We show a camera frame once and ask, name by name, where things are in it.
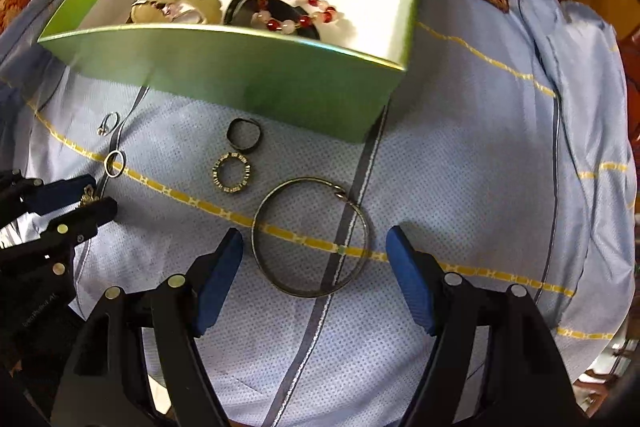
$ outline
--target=watch face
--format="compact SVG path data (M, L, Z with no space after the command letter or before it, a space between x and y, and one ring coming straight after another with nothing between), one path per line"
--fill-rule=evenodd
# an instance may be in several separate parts
M267 10L274 19L280 22L286 20L297 21L301 16L308 15L300 6L289 6L281 0L267 0ZM226 9L223 23L229 26L242 26L243 28L266 29L264 23L255 18L257 12L257 0L232 0ZM313 25L306 28L298 28L292 35L320 40L318 30Z

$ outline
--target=box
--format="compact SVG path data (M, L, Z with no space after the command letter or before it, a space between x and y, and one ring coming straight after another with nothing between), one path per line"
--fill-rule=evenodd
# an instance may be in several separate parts
M135 0L65 0L38 42L85 76L362 141L407 66L415 0L327 0L321 41L225 25L125 24ZM220 0L223 10L231 0Z

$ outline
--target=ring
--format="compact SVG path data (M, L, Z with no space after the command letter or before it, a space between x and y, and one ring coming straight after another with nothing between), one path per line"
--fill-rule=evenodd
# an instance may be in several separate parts
M108 127L107 123L112 116L116 117L116 121L111 127ZM108 135L111 131L113 131L118 126L119 123L120 123L120 115L117 112L107 113L107 116L105 116L102 119L102 123L100 124L100 127L98 127L98 136Z
M117 156L120 155L120 158L122 158L122 167L120 168L120 170L118 172L116 172L115 174L111 173L111 167L113 167L113 159L111 161L109 161L109 158L111 158L111 156ZM120 176L123 172L124 172L124 168L125 165L127 164L127 157L124 155L124 152L116 149L111 151L108 155L107 158L104 159L104 172L105 174L107 174L108 177L110 178L117 178L118 176Z
M236 158L244 164L244 176L242 177L242 181L238 185L227 187L226 185L223 185L222 182L220 182L218 170L225 161L231 158ZM215 165L213 165L213 168L211 169L211 176L213 176L213 182L217 188L228 194L233 194L235 192L240 192L240 190L246 187L247 183L249 182L249 178L251 177L251 165L249 163L249 160L242 156L241 153L228 152L220 156L220 159L215 163Z
M331 288L324 289L324 290L320 289L318 291L298 290L296 288L293 288L279 281L277 277L274 275L273 271L271 271L271 269L269 269L269 267L264 262L262 258L262 254L258 250L258 245L256 240L256 231L260 228L260 225L258 224L260 213L265 207L265 205L267 204L267 201L269 201L273 196L275 196L278 192L280 192L284 188L289 187L289 185L293 185L296 183L305 183L305 182L319 183L321 185L326 185L327 187L332 188L334 190L335 196L339 200L342 200L344 201L344 203L348 204L353 209L353 211L357 214L357 216L360 218L362 222L362 228L364 230L364 246L362 248L362 255L358 259L358 262L356 266L353 268L353 270L351 271L351 273L347 277L345 277L341 282L335 283L335 285L332 286ZM353 203L353 201L351 201L348 198L346 190L340 187L340 185L335 185L332 182L323 180L322 178L314 178L309 176L303 177L303 178L294 178L292 180L288 180L284 183L281 183L264 197L264 199L260 202L260 205L258 206L258 210L255 211L254 223L251 226L251 247L252 247L252 250L254 251L254 258L255 258L255 262L258 264L258 268L260 268L260 271L263 273L265 277L267 277L268 281L271 284L273 284L274 286L276 286L276 288L278 288L279 290L283 291L288 295L292 295L294 297L303 297L303 298L318 298L318 297L324 297L324 296L336 293L338 290L344 288L345 286L348 285L348 283L356 279L356 277L362 272L362 269L364 268L365 264L367 264L367 261L371 257L371 251L369 248L369 225L367 224L367 218L365 217L362 209L356 203Z
M258 137L255 139L255 142L249 147L240 147L231 138L234 127L240 122L250 123L251 125L255 125L258 128ZM251 118L234 118L226 130L226 139L228 140L229 145L238 152L249 154L251 151L255 151L258 145L260 145L260 140L262 140L262 127L260 127L260 124L257 123L257 121L252 120Z

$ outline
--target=red and white beaded bracelet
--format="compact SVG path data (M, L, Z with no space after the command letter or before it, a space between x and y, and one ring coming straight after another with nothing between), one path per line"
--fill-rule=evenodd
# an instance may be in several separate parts
M258 8L257 19L267 25L269 31L281 31L284 34L292 34L298 28L307 28L315 23L335 22L342 18L342 14L335 7L331 6L327 1L321 0L296 0L298 4L309 4L309 6L317 7L320 11L313 12L311 15L303 15L297 21L290 19L279 21L271 17L271 13L266 9L267 0L257 0Z

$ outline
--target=yellow line pattern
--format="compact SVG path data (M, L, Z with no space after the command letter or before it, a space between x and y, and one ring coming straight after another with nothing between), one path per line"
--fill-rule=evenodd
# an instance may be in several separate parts
M11 84L0 78L5 84L12 87ZM28 107L33 111L35 118L43 124L44 127L49 131L49 134L58 140L60 143L69 147L69 149L74 150L81 156L93 160L95 162L104 162L105 157L91 152L77 143L67 139L62 134L58 133L52 126L52 124L44 118L33 102L26 101ZM114 169L120 169L122 164L119 162L113 163ZM235 225L239 225L240 227L249 228L253 224L253 219L251 217L246 217L236 212L231 212L229 210L225 210L224 208L217 206L213 203L209 203L209 201L199 200L198 198L193 198L192 196L180 192L179 190L175 190L174 188L167 187L159 182L151 180L146 176L142 175L140 172L134 171L128 167L125 167L123 174L129 177L130 179L137 181L140 184L145 185L146 187L155 190L156 192L160 192L165 196L172 198L179 203L188 204L189 206L193 206L194 208L199 208L200 210L212 214L214 216L221 217ZM344 247L341 245L336 245L335 243L331 243L330 241L324 241L322 239L315 239L313 237L306 237L304 235L298 235L289 230L280 229L278 227L274 227L273 225L268 225L266 223L260 225L260 231L264 233L268 233L273 235L274 237L279 237L284 241L289 241L291 243L296 243L298 245L305 245L306 247L313 248L315 250L321 250L328 253L343 253L345 255L360 257L363 254L362 248L357 247ZM386 253L384 252L372 252L371 258L374 261L380 262L388 262L386 257ZM529 277L523 277L520 275L515 275L507 272L501 272L496 270L491 270L488 268L478 268L471 266L463 266L459 264L449 264L444 261L438 261L438 264L444 271L453 271L460 273L460 275L465 275L466 277L487 277L488 279L496 279L508 283L517 283L525 286L532 287L534 289L542 288L544 291L549 291L553 293L558 293L564 295L566 297L573 297L575 292L568 289L563 288L559 285L552 285L549 283L542 283L541 281L537 281L535 279L530 279ZM613 333L582 333L581 331L568 330L566 328L558 328L558 333L560 335L571 337L574 339L580 340L601 340L601 339L611 339L613 338Z
M597 171L578 172L578 178L581 180L594 180L598 177L600 171L619 171L626 172L626 165L623 163L603 162L598 166Z
M431 35L433 35L437 39L440 39L441 41L456 42L457 44L460 44L461 46L463 46L466 49L468 49L476 57L482 58L482 60L484 60L485 62L488 62L492 66L495 66L496 68L500 68L503 71L507 71L508 73L511 73L516 78L520 78L522 80L527 80L529 82L532 82L534 87L536 87L537 90L539 90L540 92L546 94L547 96L550 96L551 98L555 98L556 97L556 94L553 92L553 90L551 90L548 87L543 86L542 84L540 84L536 80L536 77L532 73L520 73L519 71L514 70L513 68L507 66L506 64L504 64L502 62L499 62L498 60L494 60L491 57L488 57L487 55L483 54L480 50L477 50L473 46L469 45L465 40L461 39L460 37L452 37L452 36L449 36L449 35L443 35L441 33L438 33L433 28L430 28L426 24L421 23L420 21L416 22L416 24L418 25L418 27L422 28L423 30L426 30L427 32L429 32Z
M558 335L563 337L571 337L581 341L610 341L615 333L584 333L583 331L569 330L558 326Z

